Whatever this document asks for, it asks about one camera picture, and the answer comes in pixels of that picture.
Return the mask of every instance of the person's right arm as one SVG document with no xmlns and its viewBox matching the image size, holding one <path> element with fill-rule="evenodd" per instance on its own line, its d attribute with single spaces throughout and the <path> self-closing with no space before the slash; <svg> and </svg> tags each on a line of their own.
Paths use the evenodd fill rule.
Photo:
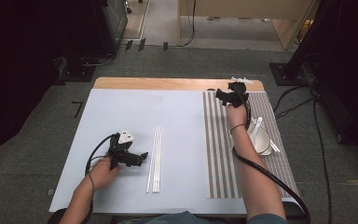
<svg viewBox="0 0 358 224">
<path fill-rule="evenodd" d="M 243 105 L 235 108 L 227 107 L 228 127 L 230 130 L 239 124 L 246 123 L 246 109 Z M 255 147 L 246 132 L 245 126 L 241 125 L 232 130 L 232 139 L 237 153 L 267 169 L 255 151 Z M 241 192 L 246 206 L 247 219 L 261 215 L 273 214 L 285 218 L 281 194 L 276 184 L 255 168 L 236 160 Z"/>
</svg>

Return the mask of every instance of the person's left arm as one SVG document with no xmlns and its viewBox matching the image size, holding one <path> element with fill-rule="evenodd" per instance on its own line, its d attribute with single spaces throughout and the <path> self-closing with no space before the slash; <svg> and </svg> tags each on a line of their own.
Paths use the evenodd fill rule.
<svg viewBox="0 0 358 224">
<path fill-rule="evenodd" d="M 98 189 L 106 187 L 112 182 L 120 168 L 118 165 L 110 170 L 110 157 L 100 160 L 86 175 L 74 191 L 60 223 L 81 223 L 90 210 L 92 195 Z"/>
</svg>

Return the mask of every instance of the gray carpet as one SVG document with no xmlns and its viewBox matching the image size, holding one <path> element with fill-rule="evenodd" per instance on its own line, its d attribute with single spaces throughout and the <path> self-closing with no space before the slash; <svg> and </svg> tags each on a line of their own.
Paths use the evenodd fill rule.
<svg viewBox="0 0 358 224">
<path fill-rule="evenodd" d="M 277 87 L 269 63 L 288 62 L 292 52 L 235 49 L 177 49 L 136 46 L 108 65 L 98 67 L 97 77 L 247 77 L 261 80 L 272 106 L 287 87 Z M 72 144 L 91 83 L 53 86 L 24 124 L 21 132 L 0 147 L 0 223 L 47 223 L 52 196 L 48 189 L 58 184 Z M 283 99 L 278 111 L 310 98 L 306 89 Z M 324 139 L 327 171 L 331 181 L 333 223 L 358 223 L 358 147 L 336 143 L 334 125 L 324 107 L 317 104 Z M 278 119 L 288 160 L 302 193 L 312 223 L 327 223 L 327 197 L 322 152 L 312 104 Z M 94 216 L 93 223 L 108 223 L 109 217 Z"/>
</svg>

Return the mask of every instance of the wooden desk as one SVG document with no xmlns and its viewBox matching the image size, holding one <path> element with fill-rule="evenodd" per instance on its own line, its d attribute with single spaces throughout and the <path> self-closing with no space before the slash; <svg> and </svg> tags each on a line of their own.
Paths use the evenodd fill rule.
<svg viewBox="0 0 358 224">
<path fill-rule="evenodd" d="M 217 102 L 213 92 L 206 90 L 210 88 L 225 90 L 228 82 L 231 80 L 98 78 L 89 95 L 49 211 L 55 212 L 68 205 L 73 190 L 84 176 L 84 168 L 91 151 L 107 135 L 126 129 L 135 137 L 130 152 L 150 153 L 154 131 L 160 126 L 164 130 L 160 193 L 145 192 L 151 162 L 149 157 L 141 167 L 122 166 L 117 179 L 94 195 L 94 212 L 139 216 L 187 210 L 199 216 L 245 216 L 246 209 L 238 190 L 234 192 L 234 189 L 229 189 L 230 193 L 227 195 L 225 192 L 220 195 L 216 193 L 208 175 L 210 170 L 207 168 L 209 159 L 206 153 L 210 149 L 206 146 L 209 130 L 206 130 L 205 124 L 210 120 L 206 119 L 208 117 L 204 113 L 203 96 L 209 94 L 211 96 L 208 96 L 209 99 Z M 271 133 L 271 139 L 281 150 L 280 153 L 271 153 L 263 160 L 272 173 L 296 191 L 296 183 L 263 85 L 260 81 L 255 81 L 254 85 L 247 86 L 250 92 L 249 100 L 255 106 L 253 114 L 265 118 L 266 130 Z M 214 105 L 217 110 L 220 109 L 218 106 L 220 102 Z M 215 116 L 215 118 L 219 119 L 218 122 L 226 124 L 221 119 L 223 116 Z M 219 130 L 225 128 L 226 125 L 220 125 Z M 224 163 L 224 166 L 231 169 L 233 165 L 230 165 L 230 162 L 232 163 L 233 160 L 232 158 L 229 160 L 230 146 L 222 145 L 222 147 L 226 156 L 223 156 L 225 158 L 222 159 L 221 164 Z M 107 149 L 108 144 L 102 145 L 95 156 L 103 155 Z M 215 170 L 218 173 L 222 169 L 216 167 Z M 222 185 L 223 181 L 215 181 L 215 183 Z M 294 202 L 286 192 L 282 192 L 282 200 L 288 203 Z"/>
<path fill-rule="evenodd" d="M 181 45 L 181 17 L 193 15 L 195 0 L 178 0 L 177 41 Z M 195 16 L 273 19 L 284 49 L 292 44 L 316 0 L 197 0 Z"/>
</svg>

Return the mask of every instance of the sleeve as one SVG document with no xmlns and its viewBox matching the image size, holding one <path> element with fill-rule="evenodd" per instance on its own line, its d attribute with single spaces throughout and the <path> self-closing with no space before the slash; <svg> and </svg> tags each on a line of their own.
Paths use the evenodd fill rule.
<svg viewBox="0 0 358 224">
<path fill-rule="evenodd" d="M 277 215 L 262 214 L 249 218 L 248 224 L 287 224 L 287 221 Z"/>
</svg>

